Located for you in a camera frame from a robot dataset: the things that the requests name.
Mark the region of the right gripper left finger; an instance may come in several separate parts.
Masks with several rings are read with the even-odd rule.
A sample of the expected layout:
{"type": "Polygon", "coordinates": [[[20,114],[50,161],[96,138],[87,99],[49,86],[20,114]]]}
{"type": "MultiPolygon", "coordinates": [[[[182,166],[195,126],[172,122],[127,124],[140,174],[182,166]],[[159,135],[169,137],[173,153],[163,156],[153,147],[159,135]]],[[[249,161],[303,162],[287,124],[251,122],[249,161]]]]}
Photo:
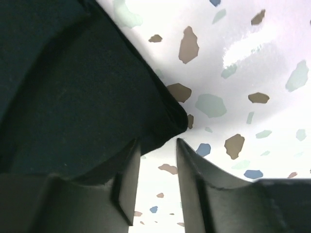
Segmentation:
{"type": "Polygon", "coordinates": [[[119,171],[100,167],[103,184],[59,175],[0,176],[0,230],[3,233],[126,233],[133,225],[140,144],[131,141],[117,157],[119,171]]]}

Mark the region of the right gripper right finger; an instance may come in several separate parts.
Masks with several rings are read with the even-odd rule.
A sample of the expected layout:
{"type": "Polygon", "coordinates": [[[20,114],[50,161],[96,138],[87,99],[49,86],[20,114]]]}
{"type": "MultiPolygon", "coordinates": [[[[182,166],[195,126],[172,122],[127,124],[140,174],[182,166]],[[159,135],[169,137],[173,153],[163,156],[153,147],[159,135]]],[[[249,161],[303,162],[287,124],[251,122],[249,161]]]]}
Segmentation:
{"type": "Polygon", "coordinates": [[[310,232],[310,179],[248,182],[204,159],[181,138],[176,162],[186,232],[310,232]]]}

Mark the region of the black t shirt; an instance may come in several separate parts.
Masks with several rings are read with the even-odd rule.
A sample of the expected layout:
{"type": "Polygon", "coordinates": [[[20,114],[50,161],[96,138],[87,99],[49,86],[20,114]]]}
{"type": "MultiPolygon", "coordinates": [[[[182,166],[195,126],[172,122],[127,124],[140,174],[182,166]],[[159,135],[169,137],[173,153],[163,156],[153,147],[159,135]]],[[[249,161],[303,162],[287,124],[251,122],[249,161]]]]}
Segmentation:
{"type": "Polygon", "coordinates": [[[183,133],[185,110],[94,0],[0,3],[0,171],[105,183],[133,140],[183,133]]]}

